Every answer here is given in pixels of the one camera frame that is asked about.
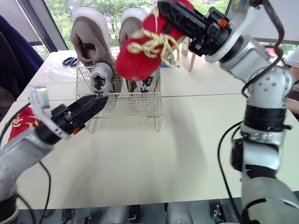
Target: white wall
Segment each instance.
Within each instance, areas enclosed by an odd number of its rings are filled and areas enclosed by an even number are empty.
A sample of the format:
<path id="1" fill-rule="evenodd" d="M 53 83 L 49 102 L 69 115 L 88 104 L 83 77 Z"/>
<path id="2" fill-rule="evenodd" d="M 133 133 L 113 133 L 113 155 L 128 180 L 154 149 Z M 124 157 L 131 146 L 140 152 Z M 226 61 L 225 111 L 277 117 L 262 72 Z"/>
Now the white wall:
<path id="1" fill-rule="evenodd" d="M 299 42 L 299 0 L 270 0 L 270 3 L 285 28 L 285 40 Z M 254 38 L 278 38 L 278 33 L 263 6 L 245 34 Z"/>

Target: red cloth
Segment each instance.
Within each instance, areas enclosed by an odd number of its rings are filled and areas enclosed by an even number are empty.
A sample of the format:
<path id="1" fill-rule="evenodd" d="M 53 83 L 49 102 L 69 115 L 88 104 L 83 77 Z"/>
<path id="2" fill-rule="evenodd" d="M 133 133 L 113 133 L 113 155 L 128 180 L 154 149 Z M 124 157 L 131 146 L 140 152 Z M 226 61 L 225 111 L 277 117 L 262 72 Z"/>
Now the red cloth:
<path id="1" fill-rule="evenodd" d="M 194 11 L 194 6 L 188 2 L 187 0 L 173 0 L 180 1 L 184 5 L 186 5 L 189 9 Z M 157 19 L 157 33 L 161 34 L 163 32 L 163 27 L 168 23 L 167 19 L 159 13 L 159 17 Z M 142 23 L 142 27 L 145 30 L 155 33 L 156 32 L 156 23 L 155 17 L 153 14 L 150 14 Z M 174 39 L 178 40 L 184 34 L 174 27 L 171 29 L 170 36 Z M 149 58 L 143 52 L 139 54 L 132 54 L 127 50 L 127 46 L 131 42 L 136 42 L 139 44 L 143 44 L 146 41 L 149 41 L 150 38 L 144 37 L 141 39 L 127 39 L 121 46 L 121 51 L 116 60 L 116 71 L 117 73 L 128 79 L 133 81 L 145 80 L 147 79 L 161 64 L 160 54 L 157 55 L 156 58 Z M 156 47 L 156 49 L 162 50 L 163 45 Z"/>
<path id="2" fill-rule="evenodd" d="M 8 141 L 19 135 L 29 127 L 36 127 L 39 119 L 35 118 L 30 107 L 26 107 L 12 122 L 12 129 Z"/>

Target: black cable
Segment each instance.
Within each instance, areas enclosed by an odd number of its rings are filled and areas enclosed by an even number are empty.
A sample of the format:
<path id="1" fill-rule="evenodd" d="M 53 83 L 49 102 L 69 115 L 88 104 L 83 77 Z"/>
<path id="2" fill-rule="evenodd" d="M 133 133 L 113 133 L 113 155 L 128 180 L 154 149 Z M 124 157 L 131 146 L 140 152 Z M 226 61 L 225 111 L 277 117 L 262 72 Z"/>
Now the black cable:
<path id="1" fill-rule="evenodd" d="M 43 209 L 43 213 L 42 213 L 42 217 L 39 220 L 38 224 L 41 224 L 43 222 L 43 219 L 45 218 L 46 215 L 46 211 L 47 211 L 47 207 L 48 207 L 48 203 L 49 203 L 49 198 L 50 198 L 50 193 L 51 193 L 51 174 L 49 172 L 49 170 L 46 168 L 46 166 L 42 163 L 42 161 L 39 161 L 39 164 L 42 166 L 42 168 L 46 171 L 46 173 L 48 174 L 48 178 L 49 178 L 49 188 L 48 188 L 48 196 L 47 196 L 47 201 L 45 204 L 45 208 Z"/>
<path id="2" fill-rule="evenodd" d="M 261 78 L 262 76 L 264 76 L 265 74 L 267 74 L 271 69 L 273 69 L 278 62 L 282 59 L 283 56 L 283 52 L 281 49 L 279 49 L 279 45 L 281 44 L 281 42 L 283 41 L 284 37 L 285 37 L 285 30 L 284 27 L 279 19 L 279 17 L 277 16 L 274 8 L 272 7 L 271 3 L 268 0 L 262 0 L 262 5 L 265 8 L 266 13 L 268 14 L 269 18 L 271 19 L 272 23 L 274 24 L 276 30 L 278 31 L 278 40 L 277 42 L 274 44 L 274 52 L 276 53 L 276 55 L 278 56 L 277 59 L 271 64 L 269 65 L 266 69 L 264 69 L 262 72 L 260 72 L 257 76 L 255 76 L 254 78 L 252 78 L 251 80 L 249 80 L 242 88 L 242 94 L 248 98 L 248 96 L 245 94 L 245 90 L 251 85 L 253 84 L 256 80 L 258 80 L 259 78 Z"/>
<path id="3" fill-rule="evenodd" d="M 236 214 L 236 216 L 237 216 L 237 218 L 238 218 L 238 220 L 239 220 L 240 223 L 241 223 L 241 216 L 240 216 L 240 214 L 239 214 L 239 211 L 238 211 L 238 209 L 237 209 L 237 206 L 236 206 L 236 204 L 235 204 L 235 201 L 234 201 L 234 199 L 233 199 L 233 197 L 232 197 L 232 194 L 231 194 L 231 192 L 230 192 L 230 189 L 229 189 L 229 186 L 228 186 L 228 182 L 227 182 L 227 180 L 226 180 L 226 177 L 225 177 L 225 174 L 224 174 L 222 165 L 221 165 L 220 148 L 221 148 L 222 141 L 223 141 L 223 139 L 225 138 L 225 136 L 227 135 L 227 133 L 229 133 L 229 132 L 230 132 L 231 130 L 233 130 L 235 127 L 239 126 L 242 122 L 243 122 L 243 121 L 240 121 L 240 122 L 234 124 L 233 126 L 231 126 L 231 127 L 230 127 L 230 128 L 223 134 L 223 136 L 221 137 L 221 139 L 220 139 L 220 141 L 219 141 L 218 151 L 217 151 L 218 163 L 219 163 L 219 167 L 220 167 L 220 170 L 221 170 L 221 174 L 222 174 L 222 177 L 223 177 L 223 180 L 224 180 L 225 188 L 226 188 L 226 190 L 227 190 L 227 192 L 228 192 L 229 200 L 230 200 L 230 202 L 231 202 L 231 204 L 232 204 L 233 210 L 234 210 L 234 212 L 235 212 L 235 214 Z"/>
<path id="4" fill-rule="evenodd" d="M 30 105 L 30 102 L 29 103 L 27 103 L 27 104 L 25 104 L 21 109 L 19 109 L 10 119 L 9 119 L 9 121 L 6 123 L 6 125 L 4 126 L 4 128 L 3 128 L 3 130 L 2 130 L 2 132 L 1 132 L 1 135 L 0 135 L 0 147 L 1 147 L 1 142 L 2 142 L 2 139 L 3 139 L 3 136 L 4 136 L 4 134 L 5 134 L 5 132 L 8 130 L 8 128 L 9 128 L 9 126 L 10 126 L 10 124 L 11 124 L 11 122 L 13 122 L 13 120 L 14 120 L 14 118 L 16 117 L 16 116 L 18 116 L 18 114 L 22 111 L 22 110 L 24 110 L 26 107 L 28 107 Z"/>
<path id="5" fill-rule="evenodd" d="M 232 135 L 231 141 L 234 140 L 235 134 L 236 134 L 237 131 L 239 131 L 239 130 L 240 130 L 240 126 L 238 126 L 238 127 L 235 129 L 235 131 L 234 131 L 234 133 L 233 133 L 233 135 Z"/>
<path id="6" fill-rule="evenodd" d="M 27 208 L 29 209 L 31 218 L 32 218 L 32 223 L 36 224 L 36 216 L 30 206 L 30 204 L 25 200 L 25 198 L 23 198 L 23 196 L 21 196 L 20 194 L 18 194 L 18 198 L 27 206 Z"/>

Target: red shoe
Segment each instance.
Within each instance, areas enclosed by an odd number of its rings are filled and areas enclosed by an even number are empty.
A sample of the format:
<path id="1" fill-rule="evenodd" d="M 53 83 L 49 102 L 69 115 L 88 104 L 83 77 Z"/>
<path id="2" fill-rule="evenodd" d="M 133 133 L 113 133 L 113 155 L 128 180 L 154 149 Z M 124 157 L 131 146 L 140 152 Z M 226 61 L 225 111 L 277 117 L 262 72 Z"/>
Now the red shoe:
<path id="1" fill-rule="evenodd" d="M 180 1 L 189 9 L 194 11 L 193 5 L 188 2 L 188 0 L 173 1 Z M 163 28 L 167 24 L 167 19 L 161 15 L 158 8 L 155 8 L 153 12 L 143 21 L 142 28 L 145 31 L 159 35 L 163 34 Z M 184 36 L 182 32 L 176 30 L 174 27 L 171 28 L 168 35 L 174 38 L 174 42 Z M 144 32 L 137 30 L 131 38 L 127 39 L 122 44 L 120 54 L 116 60 L 116 71 L 120 76 L 133 81 L 145 80 L 160 66 L 161 53 L 163 52 L 162 49 L 164 47 L 163 43 L 160 44 L 159 42 L 153 44 L 152 46 L 156 45 L 156 47 L 154 47 L 151 52 L 147 51 L 147 55 L 144 53 L 144 50 L 139 50 L 136 53 L 135 43 L 142 45 L 150 40 L 152 40 L 152 38 L 144 36 Z M 173 46 L 174 44 L 171 40 L 168 40 L 168 43 L 170 46 Z M 167 49 L 165 56 L 168 56 L 169 53 L 170 51 Z"/>
<path id="2" fill-rule="evenodd" d="M 38 126 L 39 122 L 39 119 L 34 116 L 31 108 L 26 107 L 18 116 L 14 118 L 8 141 L 21 134 L 27 128 Z"/>

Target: red sneaker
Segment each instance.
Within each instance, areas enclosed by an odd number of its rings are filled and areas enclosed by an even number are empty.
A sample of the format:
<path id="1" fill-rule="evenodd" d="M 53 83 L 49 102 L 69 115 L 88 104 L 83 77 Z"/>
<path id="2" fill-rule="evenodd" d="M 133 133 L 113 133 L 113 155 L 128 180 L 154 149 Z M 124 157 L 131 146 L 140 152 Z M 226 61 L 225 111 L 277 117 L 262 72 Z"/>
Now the red sneaker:
<path id="1" fill-rule="evenodd" d="M 189 9 L 194 11 L 194 6 L 188 2 L 188 0 L 173 1 L 180 1 Z M 168 21 L 163 15 L 161 15 L 156 7 L 143 21 L 143 29 L 137 30 L 132 34 L 131 38 L 127 39 L 122 44 L 120 54 L 116 60 L 116 71 L 120 76 L 133 81 L 145 80 L 160 66 L 161 58 L 165 58 L 169 55 L 169 53 L 171 53 L 170 49 L 167 49 L 164 46 L 164 43 L 162 42 L 163 38 L 168 36 L 168 41 L 166 40 L 164 42 L 166 45 L 168 43 L 170 45 L 169 47 L 171 47 L 176 43 L 176 41 L 184 36 L 182 32 L 176 30 L 174 27 L 171 27 L 170 32 L 162 38 L 163 28 L 165 25 L 168 25 Z M 151 35 L 151 37 L 154 36 L 153 38 L 147 37 L 149 34 L 148 31 L 154 33 Z M 155 38 L 158 38 L 158 36 L 160 36 L 159 41 L 154 41 Z"/>
<path id="2" fill-rule="evenodd" d="M 8 141 L 21 134 L 27 128 L 38 126 L 39 122 L 39 119 L 34 116 L 31 108 L 26 107 L 18 116 L 14 118 Z"/>

